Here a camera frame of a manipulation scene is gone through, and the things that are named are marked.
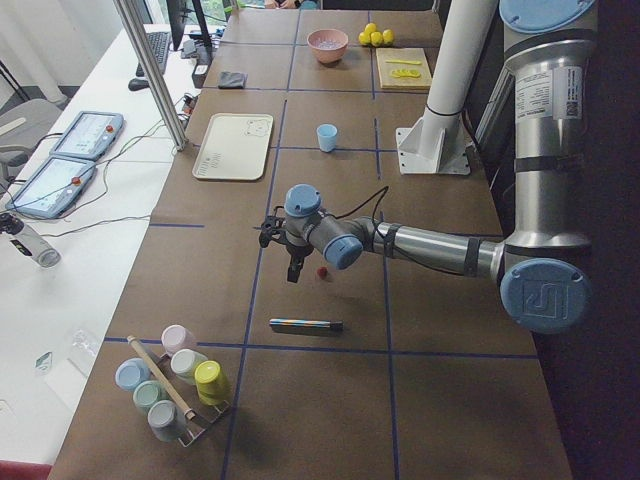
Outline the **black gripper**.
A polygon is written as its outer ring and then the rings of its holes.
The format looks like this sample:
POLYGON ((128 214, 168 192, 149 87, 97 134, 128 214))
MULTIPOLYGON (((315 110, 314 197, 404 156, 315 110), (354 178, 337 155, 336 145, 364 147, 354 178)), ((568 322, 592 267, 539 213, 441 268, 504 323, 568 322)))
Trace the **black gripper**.
POLYGON ((259 245, 261 248, 268 247, 270 242, 283 245, 290 255, 289 266, 287 268, 287 281, 297 283, 304 267, 305 256, 313 253, 313 247, 307 243, 298 245, 288 239, 286 219, 278 215, 280 209, 283 209, 283 206, 275 206, 273 212, 267 215, 262 222, 260 226, 259 245))

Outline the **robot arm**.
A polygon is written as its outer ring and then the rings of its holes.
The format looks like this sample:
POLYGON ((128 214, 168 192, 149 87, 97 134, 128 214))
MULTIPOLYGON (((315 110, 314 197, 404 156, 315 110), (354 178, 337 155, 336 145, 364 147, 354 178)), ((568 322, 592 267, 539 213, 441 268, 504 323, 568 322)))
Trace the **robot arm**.
POLYGON ((584 77, 597 41, 594 1, 454 1, 425 109, 396 132, 404 174, 466 174, 464 107, 486 36, 504 26, 504 61, 473 138, 485 146, 507 101, 514 104, 514 158, 508 178, 490 188, 507 237, 491 242, 336 216, 319 191, 293 186, 267 216, 259 243, 278 243, 297 281, 319 252, 336 269, 363 252, 398 258, 449 275, 489 277, 504 310, 539 333, 566 331, 585 317, 591 283, 581 269, 590 241, 574 224, 573 201, 584 166, 584 77))

